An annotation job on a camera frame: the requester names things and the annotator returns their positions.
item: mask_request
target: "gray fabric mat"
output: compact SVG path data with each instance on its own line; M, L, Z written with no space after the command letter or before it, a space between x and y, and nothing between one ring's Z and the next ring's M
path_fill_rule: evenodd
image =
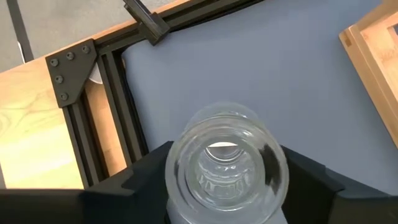
M398 149L338 39L380 2L264 1L124 52L150 149L216 101L254 110L283 145L398 195Z

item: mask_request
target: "screw head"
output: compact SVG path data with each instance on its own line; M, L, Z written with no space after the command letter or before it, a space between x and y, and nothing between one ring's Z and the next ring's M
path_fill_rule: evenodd
M58 61L58 59L54 58L54 59L51 59L50 64L51 64L51 66L56 67L59 64L59 61Z
M55 77L55 82L61 84L63 82L63 77L61 75L57 75Z
M73 52L68 52L67 53L67 59L68 60L73 60L75 58L75 54Z
M90 47L89 46L87 46L87 45L84 45L82 48L81 48L81 51L84 53L84 54L88 54L89 52L90 52Z
M61 100L63 100L63 101L67 100L67 99L69 98L68 93L61 93L61 94L60 94L60 98L61 98Z

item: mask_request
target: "glass jar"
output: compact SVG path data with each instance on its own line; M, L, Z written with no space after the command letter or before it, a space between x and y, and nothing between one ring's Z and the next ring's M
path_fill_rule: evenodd
M236 103L199 111L167 157L169 199L189 223L260 224L281 207L289 171L257 115Z

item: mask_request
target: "wooden table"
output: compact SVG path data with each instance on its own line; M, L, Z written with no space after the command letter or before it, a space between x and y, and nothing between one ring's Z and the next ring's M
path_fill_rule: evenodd
M177 0L155 12L187 1ZM124 22L86 39L98 39L133 23L134 20ZM105 90L103 85L93 82L87 82L85 90L106 165L109 174L113 175L124 169L126 163ZM57 106L45 57L0 74L0 93L0 165L6 187L82 189L68 129L62 109Z

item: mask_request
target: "wooden box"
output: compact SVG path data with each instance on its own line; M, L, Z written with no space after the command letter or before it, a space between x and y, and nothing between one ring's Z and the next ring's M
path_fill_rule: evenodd
M398 1L385 0L340 34L392 140L398 147Z

